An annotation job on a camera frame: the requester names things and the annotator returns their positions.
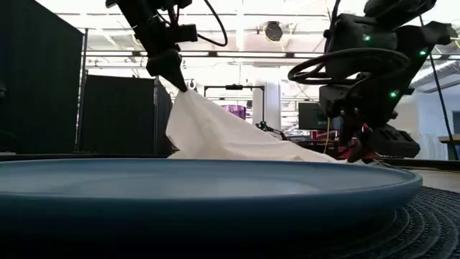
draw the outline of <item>black partition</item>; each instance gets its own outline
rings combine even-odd
[[[3,138],[18,153],[72,152],[82,33],[34,0],[0,1],[0,21]]]
[[[155,79],[92,76],[86,78],[80,151],[84,153],[168,156],[165,125],[170,108],[166,90]]]

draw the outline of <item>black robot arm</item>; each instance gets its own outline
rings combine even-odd
[[[213,15],[217,18],[219,25],[224,33],[224,44],[228,42],[224,26],[222,25],[216,12],[208,1],[205,1]],[[184,9],[192,0],[106,0],[109,8],[118,4],[121,12],[134,30],[136,38],[142,43],[147,56],[147,71],[151,76],[162,76],[171,82],[172,85],[181,91],[187,91],[183,74],[180,71],[182,63],[179,55],[180,48],[178,42],[195,42],[198,38],[210,39],[199,35],[194,24],[179,25],[178,13],[174,12],[174,6]],[[167,21],[159,13],[158,9],[167,10],[170,21]]]
[[[353,136],[358,140],[349,162],[370,152],[413,158],[420,150],[418,143],[387,123],[396,118],[397,103],[411,92],[410,82],[434,46],[449,44],[456,34],[450,24],[439,22],[401,27],[433,8],[435,0],[370,0],[365,17],[337,16],[339,2],[324,33],[326,53],[296,66],[288,78],[324,85],[322,110],[330,118],[344,119],[340,143],[347,145]],[[314,70],[303,72],[313,65]],[[365,124],[369,129],[363,131]]]

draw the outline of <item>computer monitor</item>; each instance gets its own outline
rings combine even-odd
[[[316,102],[299,103],[298,107],[299,130],[327,130],[328,117],[323,113]],[[339,130],[341,118],[331,120],[330,130]]]

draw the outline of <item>white cloth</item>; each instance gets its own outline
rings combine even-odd
[[[176,96],[166,135],[180,150],[170,156],[176,159],[337,162],[278,140],[194,91]]]

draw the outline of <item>table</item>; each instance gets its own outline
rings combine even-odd
[[[452,135],[454,139],[454,147],[457,149],[457,154],[460,154],[460,134],[454,134]],[[444,137],[439,137],[439,141],[443,144],[448,144],[450,142],[450,139],[448,136]],[[452,150],[450,145],[447,145],[448,149],[448,159],[449,160],[455,160],[454,156],[454,151]]]

